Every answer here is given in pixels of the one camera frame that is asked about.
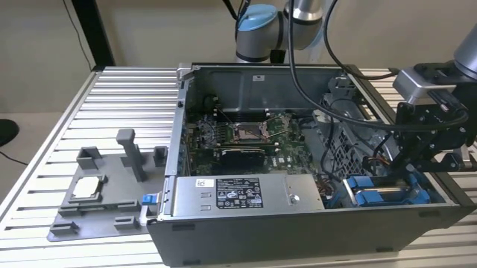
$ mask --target power supply label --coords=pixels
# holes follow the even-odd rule
[[[220,209],[264,208],[260,178],[217,179],[216,183]]]

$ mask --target cable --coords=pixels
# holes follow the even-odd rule
[[[234,20],[237,20],[237,14],[236,14],[234,6],[233,6],[232,3],[230,3],[230,0],[222,0],[222,1],[224,1],[224,3],[225,3],[225,6],[226,6],[228,9],[229,9],[229,12],[230,12],[232,17],[234,18]]]
[[[294,6],[294,0],[289,1],[289,10],[293,10],[293,6]],[[297,76],[297,68],[296,68],[296,56],[294,56],[294,40],[293,40],[293,20],[288,20],[289,23],[289,35],[288,35],[288,41],[289,41],[289,62],[290,62],[290,74],[292,74],[292,79],[293,79],[293,83],[294,86],[297,88],[298,93],[301,94],[301,96],[306,99],[308,102],[310,102],[320,111],[322,111],[325,114],[328,114],[330,117],[349,123],[353,124],[356,126],[361,126],[361,127],[369,127],[369,128],[375,128],[379,130],[387,130],[387,131],[408,131],[408,132],[428,132],[428,131],[433,131],[433,130],[445,130],[451,127],[455,126],[460,126],[461,124],[464,124],[468,119],[469,119],[469,114],[463,111],[461,115],[457,119],[455,119],[453,121],[445,122],[445,123],[440,123],[436,125],[388,125],[388,124],[383,124],[383,123],[373,123],[373,122],[368,122],[368,121],[363,121],[354,118],[350,118],[340,113],[336,113],[334,111],[329,110],[326,107],[324,107],[322,105],[320,105],[306,94],[306,92],[304,91],[301,84],[298,82],[298,76]]]
[[[326,139],[326,143],[325,143],[325,152],[324,154],[321,155],[321,159],[320,159],[320,165],[321,165],[321,169],[322,171],[325,172],[325,174],[332,178],[334,179],[336,181],[340,182],[340,179],[337,176],[333,175],[332,172],[329,172],[325,168],[325,158],[326,158],[326,155],[328,155],[328,152],[330,150],[330,147],[332,147],[332,141],[333,141],[333,134],[334,134],[334,120],[333,120],[333,117],[330,118],[332,119],[332,122],[330,122],[330,133],[328,134],[328,139]]]
[[[3,155],[8,160],[11,160],[11,161],[14,161],[14,162],[18,162],[18,163],[22,164],[22,165],[28,166],[28,164],[27,164],[26,162],[22,162],[22,161],[14,159],[12,157],[10,157],[10,156],[8,156],[4,152],[2,152],[2,151],[0,151],[0,155]]]
[[[353,99],[346,99],[346,98],[338,98],[338,99],[334,99],[332,104],[330,104],[330,108],[333,106],[333,104],[337,102],[337,101],[349,101],[352,102],[356,106],[359,106],[359,104],[353,101]],[[368,140],[365,140],[365,138],[363,138],[363,136],[360,136],[360,134],[357,133],[357,131],[353,129],[353,127],[350,127],[350,131],[353,132],[354,136],[357,137],[357,139],[364,143],[364,145],[367,145],[367,147],[371,149],[371,150],[375,150],[375,147],[371,145],[371,143],[368,142]]]
[[[241,25],[241,20],[242,20],[244,15],[248,12],[248,9],[249,9],[249,6],[250,6],[252,2],[253,2],[253,0],[242,0],[241,6],[238,8],[238,15],[237,15],[237,21],[236,21],[236,40],[237,40],[237,33],[240,31],[238,27]]]
[[[69,9],[66,0],[63,0],[63,5],[66,6],[66,10],[67,10],[67,13],[69,13],[69,18],[70,18],[70,21],[71,21],[73,26],[74,26],[74,28],[75,28],[75,32],[77,32],[77,36],[78,36],[78,41],[79,41],[79,43],[81,43],[81,48],[82,48],[82,51],[83,51],[85,58],[86,58],[86,60],[87,60],[87,62],[89,62],[89,67],[90,67],[90,71],[91,71],[91,70],[93,70],[91,62],[90,62],[87,53],[85,52],[85,47],[83,47],[83,43],[82,43],[81,33],[78,32],[78,28],[77,28],[77,25],[75,25],[75,22],[74,22],[74,19],[73,19],[73,15],[70,14],[70,9]]]
[[[376,146],[375,151],[373,151],[373,157],[379,156],[379,152],[381,150],[381,147],[385,145],[388,142],[389,138],[392,136],[392,133],[388,133],[387,136],[384,137],[383,141],[380,142],[379,146]]]
[[[365,80],[380,80],[380,79],[384,79],[384,78],[397,75],[399,71],[392,71],[389,74],[380,75],[380,76],[367,76],[367,75],[359,74],[338,60],[338,58],[332,50],[330,42],[328,40],[328,24],[330,23],[332,12],[333,12],[334,6],[337,5],[337,2],[338,2],[338,0],[334,0],[330,5],[330,9],[328,10],[325,23],[324,23],[324,40],[325,40],[326,50],[328,50],[328,53],[330,54],[332,59],[349,74],[352,74],[354,77],[365,79]]]

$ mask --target black chair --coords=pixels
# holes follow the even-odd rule
[[[0,147],[14,140],[19,131],[20,128],[12,120],[0,119]]]

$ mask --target white wall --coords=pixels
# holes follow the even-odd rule
[[[234,20],[221,0],[98,2],[118,65],[234,61]],[[340,2],[333,48],[344,62],[364,67],[451,59],[477,21],[476,0]],[[281,9],[285,0],[254,3]],[[89,75],[62,0],[2,0],[0,36],[0,112],[62,111]],[[304,62],[306,53],[297,58]]]
[[[236,9],[240,0],[232,1]],[[261,0],[282,9],[285,0]],[[98,1],[119,65],[234,62],[234,26],[222,0]]]
[[[90,70],[61,0],[0,1],[0,112],[62,111]]]
[[[369,68],[443,62],[477,23],[476,0],[340,0],[330,44],[344,63]],[[328,53],[320,62],[333,63]]]

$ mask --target aluminum extrusion table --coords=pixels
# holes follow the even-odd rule
[[[363,69],[381,75],[385,69]],[[395,78],[372,82],[392,107],[403,97]],[[177,99],[177,70],[106,68],[91,73],[59,123],[0,206],[0,267],[162,267],[149,234],[51,243],[49,227],[62,204],[82,146],[117,154],[121,128],[135,128],[141,149],[169,145]],[[477,202],[477,173],[452,173]],[[233,264],[232,267],[477,267],[477,212],[437,229],[400,253]]]

